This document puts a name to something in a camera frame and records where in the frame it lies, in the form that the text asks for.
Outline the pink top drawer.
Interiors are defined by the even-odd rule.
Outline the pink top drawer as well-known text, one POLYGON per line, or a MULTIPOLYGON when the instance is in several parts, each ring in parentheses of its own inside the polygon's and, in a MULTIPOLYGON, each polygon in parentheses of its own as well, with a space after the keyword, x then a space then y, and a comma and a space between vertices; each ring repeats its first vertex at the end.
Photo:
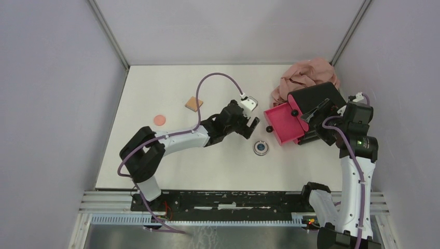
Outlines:
POLYGON ((295 101, 294 97, 291 94, 289 94, 287 96, 287 101, 288 101, 288 103, 289 103, 289 105, 290 105, 290 107, 292 109, 291 115, 298 120, 298 122, 299 122, 300 126, 302 127, 302 129, 304 130, 304 132, 308 132, 309 131, 309 125, 305 121, 303 121, 301 119, 301 115, 303 113, 300 110, 297 102, 295 101))

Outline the black drawer organizer case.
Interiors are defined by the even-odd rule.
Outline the black drawer organizer case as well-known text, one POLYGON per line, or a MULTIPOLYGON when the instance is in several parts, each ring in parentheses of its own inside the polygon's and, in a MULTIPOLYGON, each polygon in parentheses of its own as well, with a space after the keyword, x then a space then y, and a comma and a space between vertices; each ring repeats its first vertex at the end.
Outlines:
MULTIPOLYGON (((313 111, 326 99, 330 100, 337 108, 341 108, 346 105, 346 101, 331 82, 325 82, 315 86, 291 91, 288 93, 288 95, 289 94, 294 97, 300 110, 302 111, 302 115, 313 111)), ((314 128, 309 125, 309 131, 305 136, 303 136, 304 143, 312 141, 316 138, 316 136, 317 135, 314 128)))

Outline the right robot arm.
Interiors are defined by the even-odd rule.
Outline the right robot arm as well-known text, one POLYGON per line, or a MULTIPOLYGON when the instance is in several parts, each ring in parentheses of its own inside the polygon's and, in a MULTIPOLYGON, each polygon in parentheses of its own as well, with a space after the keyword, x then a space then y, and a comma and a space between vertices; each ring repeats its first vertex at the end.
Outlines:
POLYGON ((326 185, 308 182, 300 206, 315 211, 318 248, 381 248, 370 221, 371 184, 378 159, 378 140, 368 135, 374 109, 349 101, 338 107, 325 99, 301 116, 328 145, 339 148, 342 170, 341 201, 336 205, 326 185))

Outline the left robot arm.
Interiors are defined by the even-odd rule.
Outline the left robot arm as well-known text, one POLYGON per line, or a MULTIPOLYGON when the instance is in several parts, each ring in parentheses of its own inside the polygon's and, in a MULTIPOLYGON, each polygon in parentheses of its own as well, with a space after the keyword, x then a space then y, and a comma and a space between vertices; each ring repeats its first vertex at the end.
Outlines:
POLYGON ((162 191, 155 173, 163 157, 190 148, 208 147, 220 143, 237 133, 249 139, 260 119, 252 118, 258 102, 246 97, 237 102, 231 100, 219 114, 214 114, 189 130, 154 132, 149 126, 142 127, 121 149, 121 165, 128 170, 128 177, 143 195, 144 205, 151 211, 162 207, 162 191))

